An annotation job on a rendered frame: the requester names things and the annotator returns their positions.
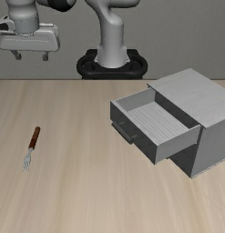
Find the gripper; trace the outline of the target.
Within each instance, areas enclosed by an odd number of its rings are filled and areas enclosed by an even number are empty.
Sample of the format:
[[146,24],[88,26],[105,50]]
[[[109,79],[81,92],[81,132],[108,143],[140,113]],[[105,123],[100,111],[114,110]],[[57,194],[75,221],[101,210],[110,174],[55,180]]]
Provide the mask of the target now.
[[48,61],[49,52],[56,52],[60,47],[58,28],[54,24],[40,23],[32,33],[17,33],[15,22],[7,15],[0,18],[0,48],[11,50],[16,60],[21,60],[18,51],[38,51],[43,61]]

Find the grey cabinet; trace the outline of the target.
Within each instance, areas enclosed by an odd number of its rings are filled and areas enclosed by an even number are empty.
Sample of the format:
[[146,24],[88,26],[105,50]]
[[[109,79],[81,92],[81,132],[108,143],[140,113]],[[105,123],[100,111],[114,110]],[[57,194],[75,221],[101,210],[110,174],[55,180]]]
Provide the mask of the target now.
[[225,160],[225,88],[189,68],[149,84],[201,125],[197,144],[170,159],[190,178]]

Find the grey open drawer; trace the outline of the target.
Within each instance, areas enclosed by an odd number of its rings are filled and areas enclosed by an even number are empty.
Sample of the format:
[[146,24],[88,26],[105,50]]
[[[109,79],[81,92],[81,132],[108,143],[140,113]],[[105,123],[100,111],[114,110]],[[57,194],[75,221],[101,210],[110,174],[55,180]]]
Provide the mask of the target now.
[[112,126],[153,164],[196,144],[200,130],[198,123],[188,127],[171,115],[158,96],[148,88],[110,102]]

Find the brown-handled silver fork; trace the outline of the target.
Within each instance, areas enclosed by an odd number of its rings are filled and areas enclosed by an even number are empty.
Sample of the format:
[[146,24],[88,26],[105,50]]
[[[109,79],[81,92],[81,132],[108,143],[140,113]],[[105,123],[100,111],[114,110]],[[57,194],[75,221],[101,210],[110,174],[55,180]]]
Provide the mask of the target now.
[[29,143],[29,146],[28,146],[28,152],[27,152],[27,154],[26,154],[26,156],[24,158],[24,162],[23,162],[23,170],[24,171],[27,171],[29,169],[29,167],[30,167],[30,164],[31,164],[31,153],[35,149],[36,142],[37,142],[40,130],[41,130],[40,127],[36,127],[35,131],[34,131],[34,133],[32,135],[32,138],[30,140],[30,143]]

